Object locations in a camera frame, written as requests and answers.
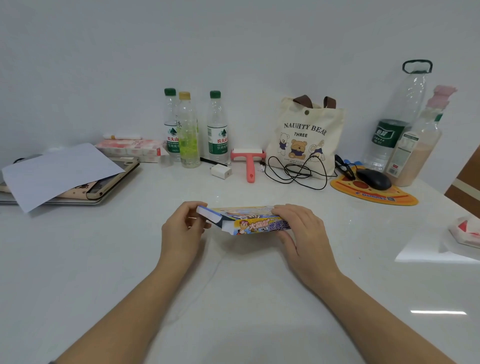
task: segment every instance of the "computer mouse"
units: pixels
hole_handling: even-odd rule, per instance
[[[392,187],[390,179],[377,170],[357,169],[357,177],[375,190],[385,191]]]

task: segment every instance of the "green bottle cap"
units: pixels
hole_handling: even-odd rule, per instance
[[[166,88],[165,89],[165,96],[176,96],[177,95],[177,90],[174,88]]]
[[[220,95],[220,91],[218,90],[210,91],[210,98],[220,98]]]

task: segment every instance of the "forearm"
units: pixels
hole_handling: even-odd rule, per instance
[[[141,363],[182,277],[183,272],[159,264],[64,352],[57,364]]]
[[[454,364],[349,278],[341,276],[316,293],[343,324],[367,363]]]

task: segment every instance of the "power adapter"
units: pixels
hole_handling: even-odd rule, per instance
[[[232,174],[232,168],[223,166],[221,164],[215,164],[213,167],[210,167],[210,173],[212,176],[220,177],[221,179],[226,180],[227,177]]]

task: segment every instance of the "canvas bag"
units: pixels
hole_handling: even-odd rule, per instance
[[[336,101],[330,97],[325,97],[323,108],[313,104],[307,95],[296,99],[283,98],[277,126],[266,150],[267,165],[282,168],[280,160],[283,165],[301,166],[308,157],[315,155],[318,158],[311,158],[305,166],[321,175],[312,173],[312,176],[325,179],[319,159],[327,176],[331,176],[335,170],[335,151],[343,122],[344,110],[336,109]]]

